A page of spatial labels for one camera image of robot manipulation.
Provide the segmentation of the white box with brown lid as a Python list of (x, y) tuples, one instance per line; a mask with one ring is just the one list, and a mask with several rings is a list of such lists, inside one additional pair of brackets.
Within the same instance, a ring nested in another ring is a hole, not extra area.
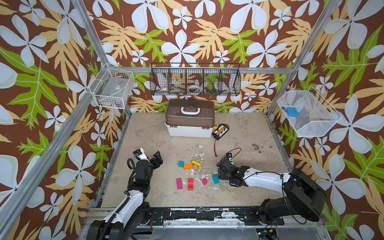
[(215, 126), (215, 104), (210, 101), (171, 99), (166, 127), (172, 137), (210, 138)]

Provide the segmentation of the yellow block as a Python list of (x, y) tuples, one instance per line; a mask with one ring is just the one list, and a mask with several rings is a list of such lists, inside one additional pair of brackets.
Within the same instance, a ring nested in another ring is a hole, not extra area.
[(192, 163), (193, 163), (194, 165), (197, 165), (199, 168), (201, 168), (201, 163), (198, 163), (198, 162), (196, 162), (196, 161), (192, 161)]

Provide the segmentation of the teal rectangular block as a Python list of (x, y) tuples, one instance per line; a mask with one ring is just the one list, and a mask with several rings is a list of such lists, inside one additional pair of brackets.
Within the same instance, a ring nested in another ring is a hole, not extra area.
[(215, 185), (219, 184), (220, 179), (219, 179), (219, 176), (217, 174), (213, 174), (212, 175), (212, 179), (213, 179), (213, 182), (214, 182)]

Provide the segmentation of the black battery pack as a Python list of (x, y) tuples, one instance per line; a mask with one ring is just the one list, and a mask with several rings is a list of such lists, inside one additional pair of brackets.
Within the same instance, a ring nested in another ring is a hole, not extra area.
[(217, 127), (214, 127), (212, 132), (212, 137), (216, 140), (220, 140), (228, 131), (230, 130), (229, 125), (227, 124), (218, 124)]

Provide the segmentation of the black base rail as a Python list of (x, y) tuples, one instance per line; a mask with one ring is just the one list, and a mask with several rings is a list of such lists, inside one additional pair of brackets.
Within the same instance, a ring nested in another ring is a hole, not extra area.
[(236, 220), (246, 226), (260, 226), (271, 224), (283, 226), (284, 220), (268, 220), (258, 212), (258, 207), (198, 207), (198, 208), (150, 208), (150, 223), (154, 226), (164, 225), (166, 221), (194, 220), (213, 223), (216, 220)]

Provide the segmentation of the orange block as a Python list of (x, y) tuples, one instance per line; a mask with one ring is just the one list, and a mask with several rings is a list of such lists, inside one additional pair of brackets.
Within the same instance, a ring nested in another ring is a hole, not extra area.
[(190, 170), (190, 169), (194, 168), (194, 165), (193, 164), (184, 164), (183, 168), (184, 168), (184, 170)]

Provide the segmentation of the magenta rectangular block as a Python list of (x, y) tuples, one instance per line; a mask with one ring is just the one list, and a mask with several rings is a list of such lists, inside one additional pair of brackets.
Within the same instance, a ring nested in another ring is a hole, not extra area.
[(183, 181), (182, 181), (182, 179), (181, 178), (177, 178), (176, 181), (177, 181), (177, 189), (178, 190), (182, 190), (183, 189)]

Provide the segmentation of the blue device in basket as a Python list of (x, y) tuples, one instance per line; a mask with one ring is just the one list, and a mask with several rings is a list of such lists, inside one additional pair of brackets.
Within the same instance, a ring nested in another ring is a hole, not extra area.
[(299, 112), (296, 108), (288, 107), (285, 109), (285, 112), (287, 113), (288, 117), (297, 118), (299, 116)]

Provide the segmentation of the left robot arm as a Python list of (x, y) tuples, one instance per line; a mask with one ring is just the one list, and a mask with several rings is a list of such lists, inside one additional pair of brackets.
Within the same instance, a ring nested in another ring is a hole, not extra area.
[(127, 160), (132, 173), (124, 199), (103, 220), (91, 223), (87, 240), (128, 240), (137, 226), (150, 220), (150, 205), (145, 199), (151, 189), (153, 172), (163, 164), (163, 159), (159, 151), (149, 159), (142, 148), (133, 154), (138, 161)]

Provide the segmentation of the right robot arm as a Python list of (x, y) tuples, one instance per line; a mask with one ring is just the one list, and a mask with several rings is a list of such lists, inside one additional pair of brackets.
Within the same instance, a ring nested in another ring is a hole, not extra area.
[(258, 207), (256, 220), (263, 224), (283, 225), (282, 217), (300, 216), (318, 222), (327, 200), (325, 190), (301, 170), (290, 173), (259, 171), (234, 165), (232, 153), (226, 153), (216, 164), (218, 178), (232, 187), (258, 187), (282, 194), (278, 199), (265, 199)]

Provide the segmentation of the red arch block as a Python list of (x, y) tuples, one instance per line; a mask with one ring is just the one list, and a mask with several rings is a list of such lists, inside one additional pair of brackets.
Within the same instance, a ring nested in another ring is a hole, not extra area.
[(189, 178), (188, 179), (188, 190), (193, 191), (194, 190), (194, 179)]

